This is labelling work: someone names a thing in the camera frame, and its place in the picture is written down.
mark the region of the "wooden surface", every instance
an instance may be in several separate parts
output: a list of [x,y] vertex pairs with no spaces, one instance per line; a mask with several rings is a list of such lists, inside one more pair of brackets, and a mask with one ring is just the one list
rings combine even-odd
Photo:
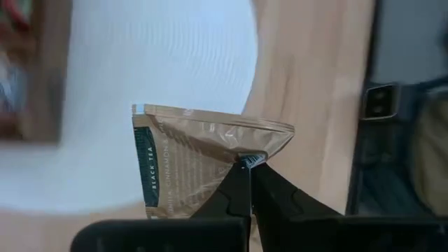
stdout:
[[[341,212],[372,5],[373,0],[255,0],[259,59],[245,114],[294,124],[294,140],[271,165]],[[0,210],[0,251],[68,251],[73,236],[91,222],[144,217],[143,204],[71,217]]]

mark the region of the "box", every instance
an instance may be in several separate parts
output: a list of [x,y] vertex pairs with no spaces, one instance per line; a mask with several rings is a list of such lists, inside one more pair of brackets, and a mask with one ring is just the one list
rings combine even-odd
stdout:
[[8,45],[27,81],[23,106],[11,116],[14,123],[0,127],[0,137],[56,142],[61,133],[72,2],[33,0],[33,9],[27,31],[31,42]]

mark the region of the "label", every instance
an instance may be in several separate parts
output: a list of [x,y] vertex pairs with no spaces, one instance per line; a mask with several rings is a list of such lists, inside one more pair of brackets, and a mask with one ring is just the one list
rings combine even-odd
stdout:
[[159,167],[153,134],[149,127],[134,128],[135,145],[139,157],[141,185],[147,207],[159,204]]

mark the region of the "brown packet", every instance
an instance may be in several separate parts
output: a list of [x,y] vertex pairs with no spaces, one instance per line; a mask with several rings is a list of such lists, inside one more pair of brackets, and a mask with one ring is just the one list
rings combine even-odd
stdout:
[[149,218],[192,216],[236,160],[259,165],[294,135],[291,125],[241,115],[154,105],[132,113]]

